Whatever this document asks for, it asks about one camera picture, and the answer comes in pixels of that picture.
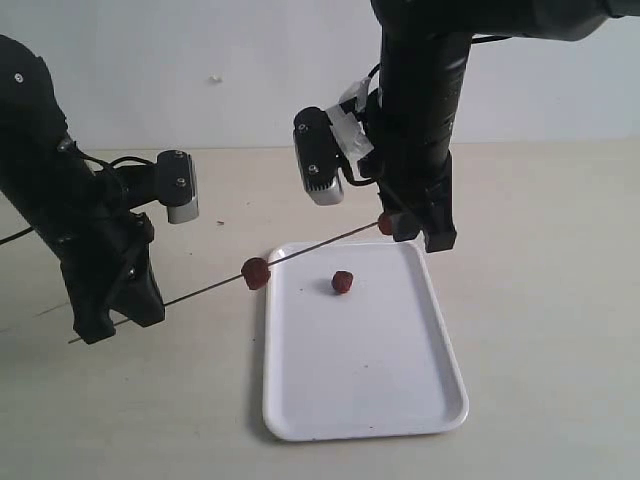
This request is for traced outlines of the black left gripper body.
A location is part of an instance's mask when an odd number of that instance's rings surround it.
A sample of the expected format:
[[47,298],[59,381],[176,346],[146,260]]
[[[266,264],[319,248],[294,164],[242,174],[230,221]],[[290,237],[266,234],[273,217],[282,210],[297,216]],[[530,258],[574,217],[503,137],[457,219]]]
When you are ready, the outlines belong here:
[[84,297],[109,308],[124,266],[153,241],[150,219],[134,210],[157,200],[155,170],[45,164],[30,173],[29,223],[58,258],[71,306]]

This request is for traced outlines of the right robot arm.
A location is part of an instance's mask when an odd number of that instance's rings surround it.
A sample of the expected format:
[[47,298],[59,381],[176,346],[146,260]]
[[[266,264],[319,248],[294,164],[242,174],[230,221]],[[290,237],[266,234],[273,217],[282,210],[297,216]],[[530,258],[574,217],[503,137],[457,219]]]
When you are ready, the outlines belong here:
[[370,174],[397,242],[453,248],[450,141],[476,35],[578,41],[606,20],[636,17],[636,1],[375,1],[381,25],[378,87],[365,132]]

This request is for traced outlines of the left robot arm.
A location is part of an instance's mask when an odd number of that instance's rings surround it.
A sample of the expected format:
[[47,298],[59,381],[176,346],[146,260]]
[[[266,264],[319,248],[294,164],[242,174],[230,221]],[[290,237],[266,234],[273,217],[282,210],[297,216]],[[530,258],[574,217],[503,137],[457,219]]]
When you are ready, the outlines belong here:
[[68,135],[44,60],[1,38],[1,191],[60,262],[73,329],[115,335],[116,311],[141,327],[165,318],[149,258],[154,228],[105,165],[95,173]]

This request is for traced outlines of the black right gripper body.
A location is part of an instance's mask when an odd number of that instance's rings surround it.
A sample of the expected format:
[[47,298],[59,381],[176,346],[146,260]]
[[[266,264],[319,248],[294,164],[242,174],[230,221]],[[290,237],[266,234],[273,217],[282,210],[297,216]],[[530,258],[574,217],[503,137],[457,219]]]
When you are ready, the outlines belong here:
[[376,181],[383,212],[412,214],[424,235],[425,189],[450,184],[452,197],[454,120],[449,93],[395,98],[376,89],[367,98],[364,127],[374,151],[360,173]]

